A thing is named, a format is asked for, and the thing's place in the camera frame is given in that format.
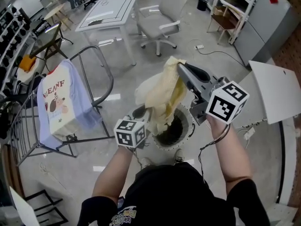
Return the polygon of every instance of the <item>t-shirt sleeve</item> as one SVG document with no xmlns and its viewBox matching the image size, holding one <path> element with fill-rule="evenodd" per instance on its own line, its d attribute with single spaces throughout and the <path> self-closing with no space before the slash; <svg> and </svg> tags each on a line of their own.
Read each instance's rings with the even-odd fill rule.
<svg viewBox="0 0 301 226">
<path fill-rule="evenodd" d="M 81 205 L 78 226 L 88 226 L 97 221 L 98 225 L 109 225 L 112 217 L 117 214 L 117 206 L 107 197 L 92 197 Z"/>
<path fill-rule="evenodd" d="M 239 217 L 246 226 L 270 225 L 268 215 L 251 179 L 237 183 L 230 191 L 227 202 L 239 209 Z"/>
</svg>

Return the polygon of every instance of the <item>black trash can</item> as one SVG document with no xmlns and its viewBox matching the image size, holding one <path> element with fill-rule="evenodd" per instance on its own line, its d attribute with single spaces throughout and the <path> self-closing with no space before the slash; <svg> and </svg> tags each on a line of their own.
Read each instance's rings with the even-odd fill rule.
<svg viewBox="0 0 301 226">
<path fill-rule="evenodd" d="M 206 0 L 198 0 L 197 9 L 201 11 L 206 11 L 207 8 L 207 1 Z"/>
</svg>

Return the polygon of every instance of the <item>yellow cloth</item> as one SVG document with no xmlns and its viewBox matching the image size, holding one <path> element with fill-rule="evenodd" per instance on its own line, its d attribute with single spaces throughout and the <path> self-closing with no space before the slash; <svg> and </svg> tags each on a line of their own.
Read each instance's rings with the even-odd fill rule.
<svg viewBox="0 0 301 226">
<path fill-rule="evenodd" d="M 186 86 L 177 72 L 179 62 L 186 61 L 172 56 L 167 60 L 159 81 L 146 96 L 145 108 L 152 108 L 148 130 L 155 136 L 171 125 L 176 107 L 186 96 Z"/>
<path fill-rule="evenodd" d="M 23 69 L 25 72 L 29 72 L 34 63 L 36 62 L 36 57 L 29 58 L 29 55 L 25 55 L 19 65 L 20 69 Z"/>
</svg>

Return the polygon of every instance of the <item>sneaker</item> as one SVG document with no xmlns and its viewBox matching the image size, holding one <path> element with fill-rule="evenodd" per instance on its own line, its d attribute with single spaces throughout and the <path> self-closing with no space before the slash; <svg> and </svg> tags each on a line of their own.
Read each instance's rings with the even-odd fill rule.
<svg viewBox="0 0 301 226">
<path fill-rule="evenodd" d="M 182 149 L 178 149 L 174 155 L 174 164 L 181 163 L 184 161 L 184 154 Z"/>
<path fill-rule="evenodd" d="M 142 164 L 142 169 L 152 165 L 152 163 L 148 157 L 143 157 L 141 159 L 140 163 Z"/>
</svg>

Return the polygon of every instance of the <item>gray refrigerator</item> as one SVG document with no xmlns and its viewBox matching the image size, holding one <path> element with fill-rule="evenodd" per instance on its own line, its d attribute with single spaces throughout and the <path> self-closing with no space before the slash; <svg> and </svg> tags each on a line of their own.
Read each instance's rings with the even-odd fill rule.
<svg viewBox="0 0 301 226">
<path fill-rule="evenodd" d="M 287 0 L 257 0 L 234 46 L 245 66 L 249 60 L 266 63 L 284 44 L 299 23 Z"/>
</svg>

